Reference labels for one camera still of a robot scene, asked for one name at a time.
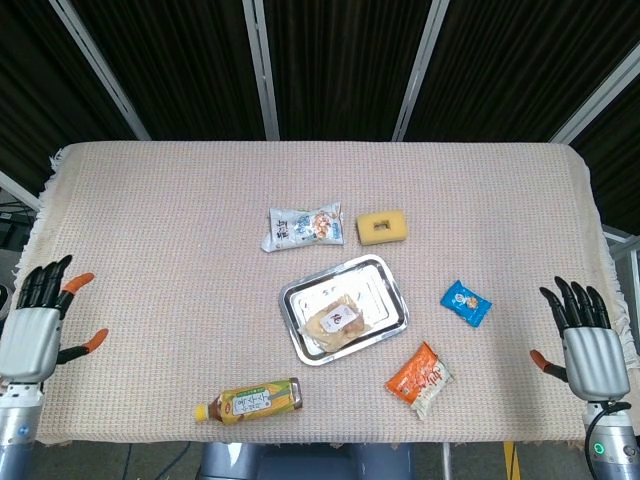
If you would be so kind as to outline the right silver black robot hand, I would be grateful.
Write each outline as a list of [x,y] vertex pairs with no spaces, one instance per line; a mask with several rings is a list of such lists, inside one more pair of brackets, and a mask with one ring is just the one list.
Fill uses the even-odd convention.
[[545,374],[569,385],[579,399],[591,402],[621,400],[630,390],[622,344],[612,328],[605,302],[593,287],[554,278],[560,293],[540,289],[555,321],[563,349],[563,366],[530,351],[534,364]]

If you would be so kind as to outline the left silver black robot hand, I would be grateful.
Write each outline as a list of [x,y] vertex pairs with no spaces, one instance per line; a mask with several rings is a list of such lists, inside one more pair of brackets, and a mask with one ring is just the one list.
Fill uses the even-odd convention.
[[78,291],[94,275],[81,274],[63,283],[73,257],[66,255],[38,266],[24,279],[15,308],[1,323],[1,379],[10,384],[39,384],[64,365],[97,350],[109,335],[98,330],[88,341],[63,349],[64,319]]

